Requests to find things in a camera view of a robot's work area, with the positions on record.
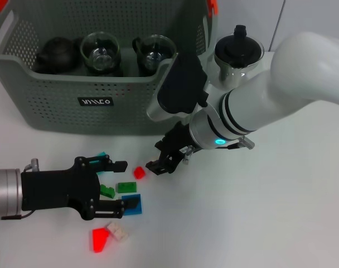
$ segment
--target cable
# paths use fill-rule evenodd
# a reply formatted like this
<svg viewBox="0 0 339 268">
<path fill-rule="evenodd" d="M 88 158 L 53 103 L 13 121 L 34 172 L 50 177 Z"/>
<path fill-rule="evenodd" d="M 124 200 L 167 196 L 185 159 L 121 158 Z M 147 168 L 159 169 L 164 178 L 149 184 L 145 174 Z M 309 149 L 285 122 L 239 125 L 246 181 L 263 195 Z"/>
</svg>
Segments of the cable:
<svg viewBox="0 0 339 268">
<path fill-rule="evenodd" d="M 231 144 L 229 146 L 226 147 L 217 147 L 216 149 L 227 149 L 227 150 L 233 150 L 233 149 L 240 149 L 241 147 L 239 147 L 239 142 Z"/>
<path fill-rule="evenodd" d="M 35 210 L 32 210 L 31 212 L 29 212 L 29 214 L 21 216 L 21 219 L 27 218 L 28 216 L 32 215 L 34 212 L 35 212 Z"/>
</svg>

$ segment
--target white wall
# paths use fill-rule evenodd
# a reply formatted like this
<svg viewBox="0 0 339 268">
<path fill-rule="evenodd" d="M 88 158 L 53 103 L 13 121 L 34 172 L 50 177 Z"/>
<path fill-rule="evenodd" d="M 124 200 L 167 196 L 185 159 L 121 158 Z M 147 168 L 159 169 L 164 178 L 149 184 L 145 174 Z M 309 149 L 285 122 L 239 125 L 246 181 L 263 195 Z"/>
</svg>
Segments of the white wall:
<svg viewBox="0 0 339 268">
<path fill-rule="evenodd" d="M 272 51 L 287 36 L 300 31 L 339 38 L 339 0 L 286 0 Z"/>
<path fill-rule="evenodd" d="M 217 0 L 219 37 L 234 31 L 235 25 L 247 26 L 248 35 L 263 43 L 268 50 L 284 0 Z"/>
</svg>

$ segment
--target red block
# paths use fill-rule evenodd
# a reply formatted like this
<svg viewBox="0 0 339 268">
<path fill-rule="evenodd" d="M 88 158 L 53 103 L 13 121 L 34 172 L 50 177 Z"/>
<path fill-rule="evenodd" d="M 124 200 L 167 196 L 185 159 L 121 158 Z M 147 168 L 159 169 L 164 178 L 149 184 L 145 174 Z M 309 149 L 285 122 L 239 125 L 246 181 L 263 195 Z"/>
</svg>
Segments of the red block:
<svg viewBox="0 0 339 268">
<path fill-rule="evenodd" d="M 95 253 L 103 251 L 110 233 L 106 228 L 93 230 L 93 249 Z"/>
<path fill-rule="evenodd" d="M 134 170 L 134 176 L 137 180 L 141 180 L 143 177 L 145 177 L 146 173 L 143 170 L 142 167 L 138 166 L 135 170 Z"/>
</svg>

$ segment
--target glass kettle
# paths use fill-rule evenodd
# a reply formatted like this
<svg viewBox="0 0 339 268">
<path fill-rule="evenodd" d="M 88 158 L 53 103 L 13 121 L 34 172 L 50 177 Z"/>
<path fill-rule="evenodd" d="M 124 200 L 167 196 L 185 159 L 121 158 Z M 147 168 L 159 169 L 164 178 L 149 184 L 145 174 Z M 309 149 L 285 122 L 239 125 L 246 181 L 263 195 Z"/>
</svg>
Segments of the glass kettle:
<svg viewBox="0 0 339 268">
<path fill-rule="evenodd" d="M 236 25 L 234 33 L 222 38 L 215 47 L 215 62 L 220 67 L 219 81 L 226 89 L 237 88 L 247 80 L 264 56 L 264 47 L 246 35 L 244 25 Z"/>
</svg>

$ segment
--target blue indicator light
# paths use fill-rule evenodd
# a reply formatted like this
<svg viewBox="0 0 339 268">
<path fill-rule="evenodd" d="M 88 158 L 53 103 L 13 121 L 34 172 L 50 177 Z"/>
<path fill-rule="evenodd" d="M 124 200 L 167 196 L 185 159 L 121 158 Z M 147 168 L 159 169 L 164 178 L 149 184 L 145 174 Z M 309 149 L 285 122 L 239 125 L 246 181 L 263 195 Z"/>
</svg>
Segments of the blue indicator light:
<svg viewBox="0 0 339 268">
<path fill-rule="evenodd" d="M 219 138 L 218 140 L 215 140 L 215 143 L 222 145 L 222 144 L 225 144 L 226 141 Z"/>
</svg>

